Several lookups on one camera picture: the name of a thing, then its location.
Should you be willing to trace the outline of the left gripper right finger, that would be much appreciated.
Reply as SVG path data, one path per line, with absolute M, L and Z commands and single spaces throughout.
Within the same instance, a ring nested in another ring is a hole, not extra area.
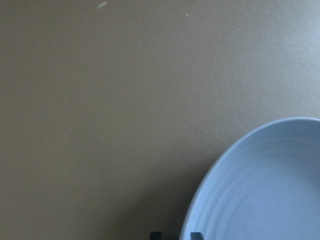
M 191 232 L 190 240 L 204 240 L 204 237 L 201 232 Z

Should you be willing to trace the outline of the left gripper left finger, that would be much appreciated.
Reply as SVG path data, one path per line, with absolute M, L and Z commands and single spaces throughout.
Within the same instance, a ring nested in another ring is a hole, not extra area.
M 153 231 L 149 234 L 149 240 L 162 240 L 162 232 L 161 231 Z

